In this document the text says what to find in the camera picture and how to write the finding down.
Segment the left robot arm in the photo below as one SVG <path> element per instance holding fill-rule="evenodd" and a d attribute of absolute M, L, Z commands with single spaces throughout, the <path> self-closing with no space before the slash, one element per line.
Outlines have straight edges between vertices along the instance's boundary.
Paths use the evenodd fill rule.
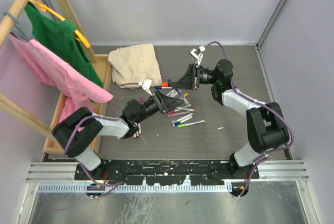
<path fill-rule="evenodd" d="M 144 103 L 130 100 L 126 103 L 121 116 L 117 118 L 92 113 L 87 107 L 81 107 L 52 130 L 54 138 L 64 150 L 66 156 L 76 159 L 86 168 L 86 175 L 92 180 L 104 176 L 104 166 L 90 144 L 97 136 L 114 136 L 127 139 L 139 131 L 138 124 L 155 113 L 166 114 L 184 102 L 155 91 Z"/>

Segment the green cap rainbow pen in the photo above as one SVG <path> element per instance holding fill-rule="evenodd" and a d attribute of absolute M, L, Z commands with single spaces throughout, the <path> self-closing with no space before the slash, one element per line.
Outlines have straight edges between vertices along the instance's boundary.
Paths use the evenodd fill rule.
<path fill-rule="evenodd" d="M 179 124 L 177 127 L 182 128 L 182 127 L 192 126 L 192 125 L 201 124 L 201 123 L 205 123 L 205 122 L 206 122 L 206 120 L 200 120 L 200 121 L 191 122 L 191 123 L 183 123 L 183 124 Z"/>

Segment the red cap white pen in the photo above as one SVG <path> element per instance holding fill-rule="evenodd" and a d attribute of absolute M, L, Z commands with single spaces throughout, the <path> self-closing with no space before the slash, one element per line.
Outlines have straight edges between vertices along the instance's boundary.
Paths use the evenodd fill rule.
<path fill-rule="evenodd" d="M 142 134 L 142 130 L 141 130 L 141 124 L 140 123 L 138 123 L 138 127 L 139 127 L 139 135 L 141 135 Z"/>

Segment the dark purple clear pen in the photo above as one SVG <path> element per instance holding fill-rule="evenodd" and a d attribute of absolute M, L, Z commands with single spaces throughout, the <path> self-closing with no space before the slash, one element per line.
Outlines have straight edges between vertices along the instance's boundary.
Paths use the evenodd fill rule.
<path fill-rule="evenodd" d="M 165 76 L 165 78 L 167 79 L 168 83 L 172 86 L 172 88 L 178 93 L 179 97 L 184 101 L 184 103 L 188 105 L 189 101 L 184 97 L 184 95 L 181 93 L 179 89 L 174 87 L 174 82 L 168 76 Z"/>

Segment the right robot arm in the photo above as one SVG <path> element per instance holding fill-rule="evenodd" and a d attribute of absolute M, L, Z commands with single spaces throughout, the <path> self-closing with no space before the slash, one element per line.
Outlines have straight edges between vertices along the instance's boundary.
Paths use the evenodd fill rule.
<path fill-rule="evenodd" d="M 213 70 L 190 64 L 186 73 L 172 83 L 175 89 L 196 90 L 201 84 L 211 84 L 214 101 L 229 107 L 246 119 L 247 143 L 230 155 L 228 166 L 231 177 L 241 179 L 247 167 L 264 160 L 267 154 L 283 150 L 292 144 L 294 136 L 284 120 L 279 104 L 253 99 L 232 83 L 233 65 L 219 60 Z"/>

